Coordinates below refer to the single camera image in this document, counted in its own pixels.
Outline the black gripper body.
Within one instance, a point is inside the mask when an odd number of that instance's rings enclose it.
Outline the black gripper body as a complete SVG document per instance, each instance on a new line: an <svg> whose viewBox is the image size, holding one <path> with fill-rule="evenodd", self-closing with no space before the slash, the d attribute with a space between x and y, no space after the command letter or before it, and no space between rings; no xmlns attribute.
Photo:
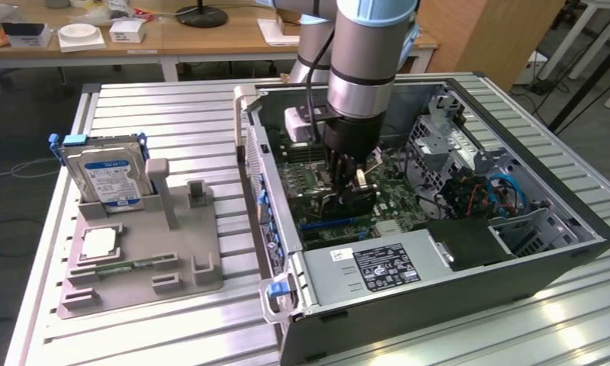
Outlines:
<svg viewBox="0 0 610 366"><path fill-rule="evenodd" d="M335 153L367 157L377 146L383 116L367 119L339 117L325 122L323 144Z"/></svg>

